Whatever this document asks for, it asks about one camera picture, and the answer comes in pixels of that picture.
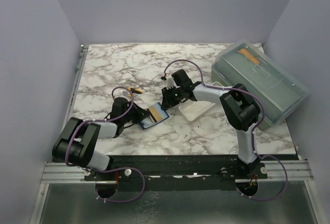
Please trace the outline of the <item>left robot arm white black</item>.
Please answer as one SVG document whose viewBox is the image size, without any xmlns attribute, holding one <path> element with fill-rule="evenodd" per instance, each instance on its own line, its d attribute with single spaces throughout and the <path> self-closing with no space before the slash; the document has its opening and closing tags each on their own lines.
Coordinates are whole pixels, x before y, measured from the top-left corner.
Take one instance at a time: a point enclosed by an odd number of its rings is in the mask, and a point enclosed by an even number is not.
<svg viewBox="0 0 330 224">
<path fill-rule="evenodd" d="M 118 137 L 126 124 L 138 124 L 149 115 L 150 111 L 133 101 L 117 97 L 104 119 L 71 117 L 53 146 L 52 158 L 68 166 L 96 169 L 101 179 L 109 180 L 114 175 L 114 167 L 109 164 L 109 156 L 95 150 L 97 140 Z"/>
</svg>

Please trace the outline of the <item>gold credit card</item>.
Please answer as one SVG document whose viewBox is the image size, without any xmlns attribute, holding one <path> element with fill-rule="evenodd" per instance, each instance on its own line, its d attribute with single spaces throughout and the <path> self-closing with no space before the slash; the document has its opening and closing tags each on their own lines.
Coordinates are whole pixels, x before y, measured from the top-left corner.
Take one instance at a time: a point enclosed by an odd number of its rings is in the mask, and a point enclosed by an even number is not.
<svg viewBox="0 0 330 224">
<path fill-rule="evenodd" d="M 159 105 L 153 105 L 148 108 L 150 111 L 150 119 L 153 123 L 160 122 L 167 118 L 167 114 L 159 107 Z"/>
</svg>

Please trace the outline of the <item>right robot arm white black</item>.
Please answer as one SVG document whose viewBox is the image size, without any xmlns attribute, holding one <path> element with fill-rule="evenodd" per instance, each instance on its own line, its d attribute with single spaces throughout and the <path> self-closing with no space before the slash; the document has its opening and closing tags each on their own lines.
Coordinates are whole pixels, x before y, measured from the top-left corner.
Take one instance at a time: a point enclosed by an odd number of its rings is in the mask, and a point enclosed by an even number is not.
<svg viewBox="0 0 330 224">
<path fill-rule="evenodd" d="M 254 126 L 258 122 L 260 107 L 244 85 L 218 87 L 201 81 L 192 82 L 184 70 L 178 70 L 170 77 L 163 75 L 166 87 L 162 91 L 161 108 L 167 110 L 187 100 L 207 101 L 220 104 L 229 124 L 236 130 L 238 140 L 238 175 L 250 178 L 259 163 L 255 151 Z"/>
</svg>

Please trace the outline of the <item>blue leather card holder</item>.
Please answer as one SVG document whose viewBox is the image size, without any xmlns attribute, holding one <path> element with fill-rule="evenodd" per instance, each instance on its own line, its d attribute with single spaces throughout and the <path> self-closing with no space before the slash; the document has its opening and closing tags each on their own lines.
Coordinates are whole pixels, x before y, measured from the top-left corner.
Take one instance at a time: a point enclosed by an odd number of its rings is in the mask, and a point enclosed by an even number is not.
<svg viewBox="0 0 330 224">
<path fill-rule="evenodd" d="M 143 130 L 156 126 L 169 118 L 168 113 L 162 109 L 159 102 L 147 108 L 147 111 L 148 116 L 140 122 Z"/>
</svg>

